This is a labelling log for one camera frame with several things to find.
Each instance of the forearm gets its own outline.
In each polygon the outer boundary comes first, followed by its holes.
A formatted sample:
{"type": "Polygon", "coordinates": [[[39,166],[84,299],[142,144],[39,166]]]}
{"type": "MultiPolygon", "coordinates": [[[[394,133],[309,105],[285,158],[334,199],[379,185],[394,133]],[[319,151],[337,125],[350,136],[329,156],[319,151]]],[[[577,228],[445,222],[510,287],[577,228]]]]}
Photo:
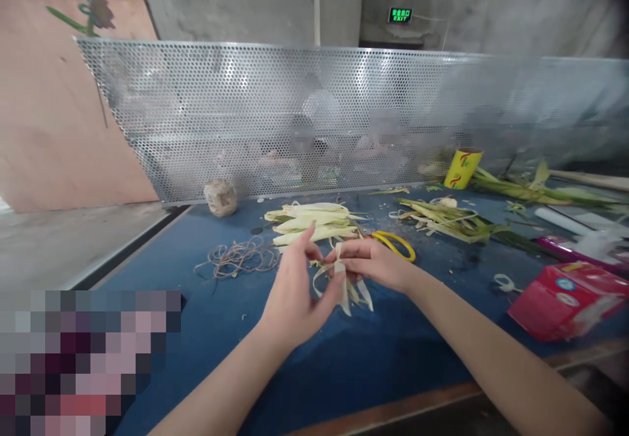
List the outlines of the forearm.
{"type": "Polygon", "coordinates": [[[605,416],[541,359],[429,274],[408,292],[505,418],[522,434],[599,435],[605,416]]]}
{"type": "Polygon", "coordinates": [[[254,328],[149,436],[235,435],[289,354],[254,328]]]}

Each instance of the white tube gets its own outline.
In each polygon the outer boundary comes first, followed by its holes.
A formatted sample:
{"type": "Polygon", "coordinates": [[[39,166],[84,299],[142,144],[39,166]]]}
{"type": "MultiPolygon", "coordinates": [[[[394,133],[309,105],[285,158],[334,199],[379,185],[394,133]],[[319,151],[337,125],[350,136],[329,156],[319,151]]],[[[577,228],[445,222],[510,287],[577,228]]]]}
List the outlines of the white tube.
{"type": "Polygon", "coordinates": [[[577,235],[585,235],[592,231],[592,228],[588,228],[585,225],[582,225],[579,222],[574,221],[572,218],[569,218],[566,215],[562,215],[559,212],[550,210],[549,208],[538,208],[535,210],[535,216],[546,220],[547,222],[556,224],[563,229],[567,229],[568,231],[572,231],[577,235]]]}

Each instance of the hand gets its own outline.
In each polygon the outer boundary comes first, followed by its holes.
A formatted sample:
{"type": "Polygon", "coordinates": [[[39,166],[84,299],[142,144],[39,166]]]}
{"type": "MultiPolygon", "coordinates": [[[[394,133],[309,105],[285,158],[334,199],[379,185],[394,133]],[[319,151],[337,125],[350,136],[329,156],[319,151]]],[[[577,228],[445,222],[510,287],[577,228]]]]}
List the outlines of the hand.
{"type": "Polygon", "coordinates": [[[275,283],[264,307],[258,329],[270,342],[287,351],[303,344],[319,331],[341,300],[344,275],[337,274],[318,302],[310,297],[308,260],[323,261],[321,251],[310,242],[315,222],[282,255],[275,283]]]}
{"type": "MultiPolygon", "coordinates": [[[[324,262],[336,261],[336,249],[324,262]]],[[[380,285],[408,294],[411,281],[421,270],[399,257],[391,249],[374,239],[350,239],[343,243],[341,262],[349,272],[364,275],[380,285]]]]}

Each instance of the ball of twine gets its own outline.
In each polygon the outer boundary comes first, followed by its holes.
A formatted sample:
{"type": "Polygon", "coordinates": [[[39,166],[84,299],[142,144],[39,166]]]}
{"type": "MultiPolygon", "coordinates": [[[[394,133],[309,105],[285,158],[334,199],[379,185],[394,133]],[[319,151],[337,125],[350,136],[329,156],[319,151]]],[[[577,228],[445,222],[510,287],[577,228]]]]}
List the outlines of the ball of twine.
{"type": "Polygon", "coordinates": [[[225,179],[211,180],[203,187],[210,211],[216,216],[229,216],[238,206],[236,189],[230,181],[225,179]]]}

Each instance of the yellow scissors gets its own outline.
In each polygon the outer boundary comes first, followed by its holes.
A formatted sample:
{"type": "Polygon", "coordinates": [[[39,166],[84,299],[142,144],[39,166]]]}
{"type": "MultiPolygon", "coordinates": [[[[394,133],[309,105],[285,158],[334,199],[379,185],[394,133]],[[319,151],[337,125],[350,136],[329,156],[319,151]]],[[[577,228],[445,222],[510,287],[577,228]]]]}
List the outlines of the yellow scissors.
{"type": "Polygon", "coordinates": [[[378,241],[380,241],[381,243],[383,243],[386,247],[388,247],[389,249],[391,249],[393,252],[395,252],[398,256],[403,257],[404,259],[406,259],[408,262],[414,262],[416,259],[416,255],[415,255],[415,250],[413,250],[413,247],[404,239],[402,239],[401,237],[393,234],[393,233],[387,233],[386,231],[372,231],[368,228],[363,228],[362,226],[359,226],[358,224],[356,224],[356,222],[353,222],[354,226],[356,226],[357,230],[358,230],[358,235],[360,236],[361,239],[364,238],[374,238],[377,239],[378,241]],[[406,248],[406,250],[408,251],[409,256],[406,257],[404,256],[396,247],[395,245],[389,241],[389,238],[394,239],[395,241],[397,241],[398,243],[400,243],[402,246],[404,246],[406,248]]]}

